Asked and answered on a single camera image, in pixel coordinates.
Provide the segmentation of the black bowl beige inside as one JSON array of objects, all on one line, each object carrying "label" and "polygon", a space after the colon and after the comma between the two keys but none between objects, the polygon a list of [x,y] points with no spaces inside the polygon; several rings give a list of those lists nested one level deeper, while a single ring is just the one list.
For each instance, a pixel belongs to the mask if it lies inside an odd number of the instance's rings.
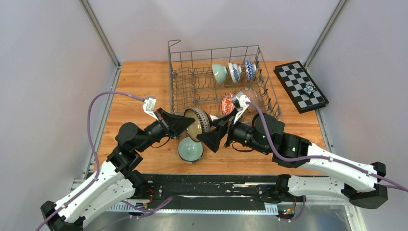
[{"label": "black bowl beige inside", "polygon": [[210,115],[200,108],[191,107],[184,111],[184,116],[194,119],[194,122],[187,127],[188,136],[194,142],[200,142],[197,135],[209,132],[212,126]]}]

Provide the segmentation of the orange floral pattern bowl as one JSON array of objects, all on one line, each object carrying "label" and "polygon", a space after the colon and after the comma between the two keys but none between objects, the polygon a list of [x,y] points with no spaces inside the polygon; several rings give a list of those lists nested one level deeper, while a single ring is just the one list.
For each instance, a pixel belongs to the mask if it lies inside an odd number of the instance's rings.
[{"label": "orange floral pattern bowl", "polygon": [[231,92],[225,93],[221,101],[221,111],[224,115],[229,115],[235,108],[233,102],[231,101],[234,95]]}]

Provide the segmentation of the clear glass bowl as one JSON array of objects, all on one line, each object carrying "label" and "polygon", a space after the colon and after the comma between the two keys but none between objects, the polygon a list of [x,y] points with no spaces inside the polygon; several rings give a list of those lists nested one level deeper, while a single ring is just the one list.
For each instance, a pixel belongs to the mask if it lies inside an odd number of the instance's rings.
[{"label": "clear glass bowl", "polygon": [[263,100],[255,89],[243,88],[241,91],[250,99],[252,103],[256,104],[261,110],[263,110]]}]

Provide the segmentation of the blue floral pattern bowl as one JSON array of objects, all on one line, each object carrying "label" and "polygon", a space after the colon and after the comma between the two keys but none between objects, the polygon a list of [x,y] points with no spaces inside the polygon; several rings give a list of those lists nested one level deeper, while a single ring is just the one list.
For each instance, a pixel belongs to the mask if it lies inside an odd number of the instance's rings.
[{"label": "blue floral pattern bowl", "polygon": [[242,69],[237,63],[228,63],[228,69],[233,84],[238,83],[241,80]]}]

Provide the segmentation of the blue zigzag pattern bowl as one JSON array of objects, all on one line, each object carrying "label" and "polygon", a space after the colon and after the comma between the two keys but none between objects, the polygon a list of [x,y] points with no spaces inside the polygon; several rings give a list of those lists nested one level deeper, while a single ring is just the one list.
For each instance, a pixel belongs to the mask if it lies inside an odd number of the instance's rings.
[{"label": "blue zigzag pattern bowl", "polygon": [[244,60],[243,65],[245,67],[247,80],[253,80],[256,76],[256,64],[252,63],[249,60]]}]

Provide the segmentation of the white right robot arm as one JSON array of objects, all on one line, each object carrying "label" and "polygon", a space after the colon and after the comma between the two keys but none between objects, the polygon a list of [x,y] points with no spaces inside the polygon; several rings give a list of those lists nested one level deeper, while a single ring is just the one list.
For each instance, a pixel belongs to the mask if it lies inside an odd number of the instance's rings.
[{"label": "white right robot arm", "polygon": [[236,122],[235,116],[233,112],[215,120],[214,129],[198,134],[198,140],[216,152],[221,139],[226,138],[225,147],[239,143],[251,150],[272,154],[273,162],[279,166],[321,173],[320,177],[279,175],[272,191],[272,196],[279,200],[304,195],[338,197],[366,209],[379,208],[388,200],[388,190],[378,180],[378,176],[386,174],[383,163],[346,160],[305,138],[284,132],[284,123],[268,114],[255,115],[250,125]]}]

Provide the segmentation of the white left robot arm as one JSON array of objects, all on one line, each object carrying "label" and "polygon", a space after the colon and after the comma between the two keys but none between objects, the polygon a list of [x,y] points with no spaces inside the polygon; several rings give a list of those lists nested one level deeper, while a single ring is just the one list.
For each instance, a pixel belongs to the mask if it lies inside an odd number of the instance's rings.
[{"label": "white left robot arm", "polygon": [[194,118],[173,115],[162,108],[154,112],[158,119],[145,129],[124,123],[116,136],[117,146],[106,161],[80,186],[57,202],[46,201],[41,212],[52,231],[81,231],[96,217],[119,203],[147,194],[147,181],[135,168],[143,160],[140,152],[163,137],[177,138]]}]

